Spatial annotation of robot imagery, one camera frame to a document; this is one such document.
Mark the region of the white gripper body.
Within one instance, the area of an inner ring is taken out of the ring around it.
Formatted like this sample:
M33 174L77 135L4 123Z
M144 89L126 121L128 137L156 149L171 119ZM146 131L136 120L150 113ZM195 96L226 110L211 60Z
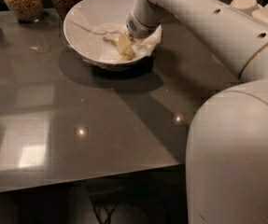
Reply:
M126 20L127 30L134 38L147 38L157 30L162 20L169 14L169 11L149 0L137 0Z

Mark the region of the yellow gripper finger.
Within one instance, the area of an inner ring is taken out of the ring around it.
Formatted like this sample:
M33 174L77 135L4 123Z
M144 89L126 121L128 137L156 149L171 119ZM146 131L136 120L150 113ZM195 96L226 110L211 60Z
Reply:
M122 32L118 38L116 50L119 54L122 54L127 48L132 45L133 39L127 35L126 33Z
M135 53L132 47L127 48L121 55L121 60L132 60L135 57Z

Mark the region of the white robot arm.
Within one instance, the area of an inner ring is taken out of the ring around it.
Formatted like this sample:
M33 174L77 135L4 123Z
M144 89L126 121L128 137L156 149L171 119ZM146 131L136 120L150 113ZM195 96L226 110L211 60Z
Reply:
M188 224L268 224L268 24L218 0L138 0L126 26L145 38L168 14L241 81L190 125Z

